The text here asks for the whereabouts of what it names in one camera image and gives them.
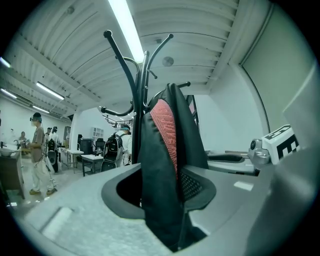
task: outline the white wall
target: white wall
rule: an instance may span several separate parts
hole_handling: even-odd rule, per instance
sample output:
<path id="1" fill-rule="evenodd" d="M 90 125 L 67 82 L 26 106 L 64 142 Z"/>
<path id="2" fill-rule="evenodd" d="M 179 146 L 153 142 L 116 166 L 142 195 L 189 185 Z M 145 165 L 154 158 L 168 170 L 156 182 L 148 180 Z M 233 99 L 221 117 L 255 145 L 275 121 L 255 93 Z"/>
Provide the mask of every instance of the white wall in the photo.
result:
<path id="1" fill-rule="evenodd" d="M 248 151 L 251 140 L 268 133 L 261 106 L 240 67 L 227 66 L 209 95 L 195 95 L 205 150 Z"/>
<path id="2" fill-rule="evenodd" d="M 33 116 L 36 110 L 24 108 L 18 104 L 11 102 L 10 100 L 0 97 L 0 118 L 1 118 L 1 139 L 10 140 L 11 129 L 15 132 L 15 136 L 18 139 L 21 132 L 25 132 L 25 137 L 32 140 L 35 133 L 35 127 L 31 126 L 30 117 Z M 66 126 L 71 126 L 71 122 L 64 122 L 55 118 L 51 118 L 44 114 L 41 114 L 42 125 L 44 131 L 47 131 L 48 127 L 57 127 L 57 134 L 61 140 L 64 138 L 64 132 Z"/>
<path id="3" fill-rule="evenodd" d="M 277 5 L 243 67 L 263 101 L 271 131 L 288 123 L 283 110 L 306 79 L 315 56 L 292 19 Z"/>
<path id="4" fill-rule="evenodd" d="M 73 116 L 71 125 L 71 149 L 77 148 L 78 135 L 81 134 L 85 139 L 92 139 L 92 127 L 103 129 L 103 140 L 107 141 L 109 136 L 117 130 L 113 128 L 96 108 L 84 110 Z"/>

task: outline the ceiling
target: ceiling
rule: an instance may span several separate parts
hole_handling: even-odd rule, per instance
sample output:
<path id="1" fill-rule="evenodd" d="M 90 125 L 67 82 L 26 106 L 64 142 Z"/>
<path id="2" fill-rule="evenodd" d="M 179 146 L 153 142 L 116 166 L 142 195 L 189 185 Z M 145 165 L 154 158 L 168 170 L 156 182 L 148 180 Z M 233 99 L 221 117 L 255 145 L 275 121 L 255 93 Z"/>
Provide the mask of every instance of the ceiling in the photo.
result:
<path id="1" fill-rule="evenodd" d="M 239 0 L 127 0 L 144 51 L 174 35 L 154 59 L 149 97 L 167 83 L 185 94 L 207 94 L 207 83 L 223 57 L 235 26 Z M 17 31 L 3 55 L 0 87 L 57 117 L 105 106 L 124 111 L 132 98 L 125 74 L 103 37 L 111 30 L 124 56 L 132 57 L 107 0 L 47 0 Z M 172 66 L 164 66 L 172 57 Z M 135 77 L 135 69 L 129 64 Z M 36 86 L 41 82 L 64 100 Z"/>

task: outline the backpack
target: backpack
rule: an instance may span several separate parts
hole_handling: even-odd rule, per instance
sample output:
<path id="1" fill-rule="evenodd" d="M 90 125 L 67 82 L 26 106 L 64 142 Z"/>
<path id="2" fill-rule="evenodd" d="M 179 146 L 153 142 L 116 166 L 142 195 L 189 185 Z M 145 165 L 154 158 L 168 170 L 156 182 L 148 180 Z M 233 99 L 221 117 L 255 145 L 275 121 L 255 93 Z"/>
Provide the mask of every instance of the backpack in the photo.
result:
<path id="1" fill-rule="evenodd" d="M 123 154 L 123 142 L 122 137 L 126 135 L 117 135 L 116 133 L 112 134 L 104 145 L 103 158 L 112 162 L 116 162 L 120 156 Z"/>
<path id="2" fill-rule="evenodd" d="M 55 151 L 56 143 L 53 139 L 48 141 L 48 151 Z"/>

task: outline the white device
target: white device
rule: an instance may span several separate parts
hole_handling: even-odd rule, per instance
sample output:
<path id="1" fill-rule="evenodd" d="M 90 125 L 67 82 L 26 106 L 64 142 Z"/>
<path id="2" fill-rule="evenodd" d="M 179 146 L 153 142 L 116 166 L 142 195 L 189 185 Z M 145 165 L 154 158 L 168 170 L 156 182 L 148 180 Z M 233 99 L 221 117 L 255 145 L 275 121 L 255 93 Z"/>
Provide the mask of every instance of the white device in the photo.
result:
<path id="1" fill-rule="evenodd" d="M 269 151 L 271 162 L 276 165 L 281 158 L 300 149 L 297 138 L 290 124 L 261 138 L 262 148 Z"/>

